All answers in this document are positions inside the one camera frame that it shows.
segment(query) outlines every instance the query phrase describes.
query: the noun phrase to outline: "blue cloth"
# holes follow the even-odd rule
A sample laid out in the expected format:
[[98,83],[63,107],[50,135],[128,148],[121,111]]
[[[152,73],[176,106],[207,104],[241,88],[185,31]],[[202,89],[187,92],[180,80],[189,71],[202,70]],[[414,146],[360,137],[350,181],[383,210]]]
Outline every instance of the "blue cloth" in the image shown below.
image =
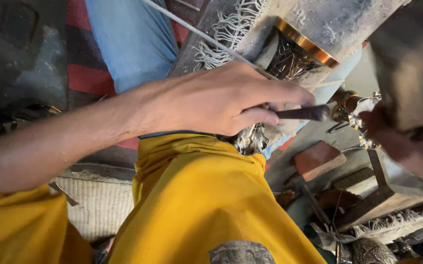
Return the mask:
[[[164,80],[179,48],[170,19],[141,0],[85,0],[115,91]],[[156,0],[165,7],[164,0]]]

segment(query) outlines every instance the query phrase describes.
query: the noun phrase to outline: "hand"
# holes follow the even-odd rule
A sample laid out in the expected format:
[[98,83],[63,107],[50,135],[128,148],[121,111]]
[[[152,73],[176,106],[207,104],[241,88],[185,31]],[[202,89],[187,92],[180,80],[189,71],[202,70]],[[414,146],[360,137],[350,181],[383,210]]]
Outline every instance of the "hand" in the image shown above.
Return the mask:
[[255,123],[279,123],[273,111],[256,106],[267,102],[315,104],[312,93],[294,82],[267,80],[249,65],[234,62],[156,81],[129,93],[142,105],[140,125],[149,132],[193,130],[235,135]]
[[407,171],[423,177],[423,132],[412,138],[387,123],[384,107],[376,105],[372,112],[362,112],[368,135],[378,141],[390,157]]

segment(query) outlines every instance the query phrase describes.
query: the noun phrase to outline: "brick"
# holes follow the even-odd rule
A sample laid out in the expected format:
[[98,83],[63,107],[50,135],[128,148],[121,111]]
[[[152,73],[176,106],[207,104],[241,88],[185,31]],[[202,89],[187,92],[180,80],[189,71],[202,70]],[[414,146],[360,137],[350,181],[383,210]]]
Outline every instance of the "brick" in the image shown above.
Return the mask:
[[344,164],[347,158],[337,148],[319,141],[296,154],[294,160],[297,171],[306,181],[310,181]]

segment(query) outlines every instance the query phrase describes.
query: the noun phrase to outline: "brass rim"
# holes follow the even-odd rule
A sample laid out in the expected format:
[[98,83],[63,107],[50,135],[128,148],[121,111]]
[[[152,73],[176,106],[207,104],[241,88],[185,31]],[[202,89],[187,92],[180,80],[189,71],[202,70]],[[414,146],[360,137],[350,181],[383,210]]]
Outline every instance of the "brass rim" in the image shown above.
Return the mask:
[[314,44],[314,42],[310,41],[302,33],[299,33],[296,28],[288,24],[285,20],[281,19],[280,17],[275,22],[275,26],[281,33],[290,38],[292,41],[296,42],[296,44],[298,44],[305,51],[307,51],[314,58],[316,58],[326,66],[329,66],[330,68],[334,69],[340,65],[338,60],[330,56],[330,54],[328,54],[318,45]]

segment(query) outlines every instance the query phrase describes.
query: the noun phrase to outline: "concrete floor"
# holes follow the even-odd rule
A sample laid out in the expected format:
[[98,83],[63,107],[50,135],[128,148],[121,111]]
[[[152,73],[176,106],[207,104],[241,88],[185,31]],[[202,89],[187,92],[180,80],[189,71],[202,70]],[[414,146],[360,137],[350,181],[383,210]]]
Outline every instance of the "concrete floor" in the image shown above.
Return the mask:
[[[360,62],[346,78],[345,89],[354,90],[361,97],[371,96],[374,91],[379,90],[375,75],[374,58],[372,57],[372,50],[369,45],[363,49]],[[336,104],[331,103],[329,106],[333,108]],[[296,172],[294,166],[290,164],[293,156],[316,144],[318,141],[326,141],[339,150],[359,147],[359,131],[345,127],[333,134],[326,132],[336,124],[332,120],[325,123],[311,121],[298,131],[296,138],[291,142],[290,146],[273,162],[265,173],[265,178],[274,192],[284,191],[283,182]],[[371,167],[368,154],[364,149],[353,149],[344,152],[344,154],[347,157],[347,162],[344,165],[308,183],[308,186],[314,193],[329,188],[332,183],[362,168]],[[392,173],[389,172],[391,177],[406,174],[390,160],[386,160],[386,163],[389,163],[390,170],[392,171]]]

